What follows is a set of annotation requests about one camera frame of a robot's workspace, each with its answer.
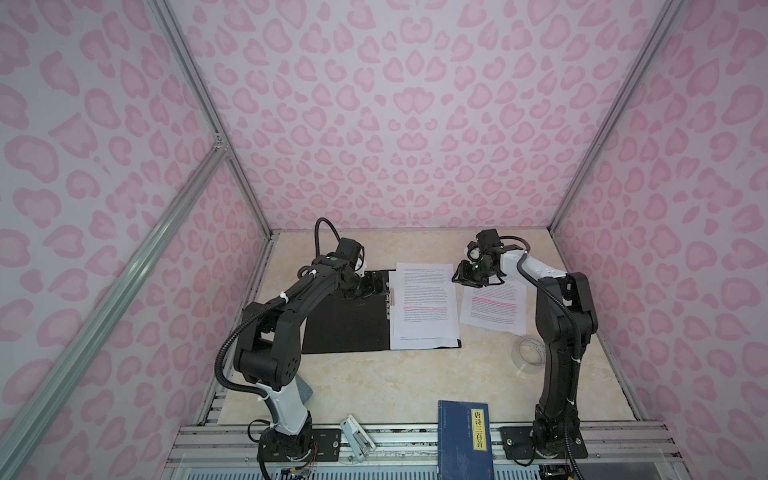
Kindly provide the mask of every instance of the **table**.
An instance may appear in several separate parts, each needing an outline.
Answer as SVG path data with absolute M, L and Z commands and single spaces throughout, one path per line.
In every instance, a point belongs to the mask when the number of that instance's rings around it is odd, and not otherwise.
M 464 248 L 475 230 L 355 230 L 340 232 L 366 248 L 368 270 L 394 269 L 396 263 L 453 263 L 465 258 Z M 531 244 L 531 255 L 558 269 L 562 260 L 545 229 L 499 229 Z M 336 241 L 321 232 L 321 252 L 333 251 Z M 312 232 L 280 233 L 257 294 L 261 303 L 296 282 L 296 271 L 314 256 Z M 462 289 L 456 285 L 461 311 Z M 528 333 L 538 335 L 534 321 L 536 291 L 529 287 Z M 313 388 L 306 403 L 313 423 L 339 423 L 353 414 L 362 424 L 437 422 L 438 400 L 488 403 L 491 422 L 530 422 L 544 382 L 516 373 L 511 359 L 515 337 L 461 325 L 462 348 L 366 353 L 303 355 L 299 374 Z M 245 383 L 238 372 L 234 382 Z M 578 390 L 583 421 L 634 420 L 605 352 L 596 336 L 584 353 Z M 245 425 L 269 419 L 260 397 L 228 392 L 220 425 Z

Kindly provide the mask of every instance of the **book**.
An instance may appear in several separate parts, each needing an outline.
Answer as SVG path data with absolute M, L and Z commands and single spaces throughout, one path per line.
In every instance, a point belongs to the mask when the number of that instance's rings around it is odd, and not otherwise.
M 488 404 L 438 402 L 438 480 L 493 480 Z

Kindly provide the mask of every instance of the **white paper sheet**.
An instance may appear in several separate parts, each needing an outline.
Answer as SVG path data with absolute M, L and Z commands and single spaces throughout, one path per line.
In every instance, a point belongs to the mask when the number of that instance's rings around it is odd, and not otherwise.
M 434 349 L 458 346 L 453 265 L 398 263 L 389 274 L 389 348 Z
M 491 278 L 492 283 L 496 281 L 498 278 Z M 506 277 L 504 281 L 503 285 L 482 288 L 465 286 L 459 321 L 497 332 L 525 335 L 525 297 L 528 289 L 515 278 Z

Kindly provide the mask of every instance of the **wall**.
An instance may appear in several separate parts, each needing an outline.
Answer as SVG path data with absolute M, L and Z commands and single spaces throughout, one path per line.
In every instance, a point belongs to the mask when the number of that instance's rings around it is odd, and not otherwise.
M 170 3 L 296 229 L 547 225 L 663 2 Z
M 765 2 L 692 4 L 556 236 L 707 480 L 768 470 L 767 22 Z
M 0 15 L 0 435 L 210 150 L 141 0 Z
M 262 245 L 235 185 L 222 165 L 20 479 L 159 474 L 200 408 Z

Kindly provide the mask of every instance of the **yellow book label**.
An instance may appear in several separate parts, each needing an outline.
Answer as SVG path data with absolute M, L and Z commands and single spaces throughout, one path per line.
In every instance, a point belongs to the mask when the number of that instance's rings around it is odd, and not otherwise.
M 472 409 L 472 447 L 475 450 L 486 450 L 485 414 L 481 409 Z

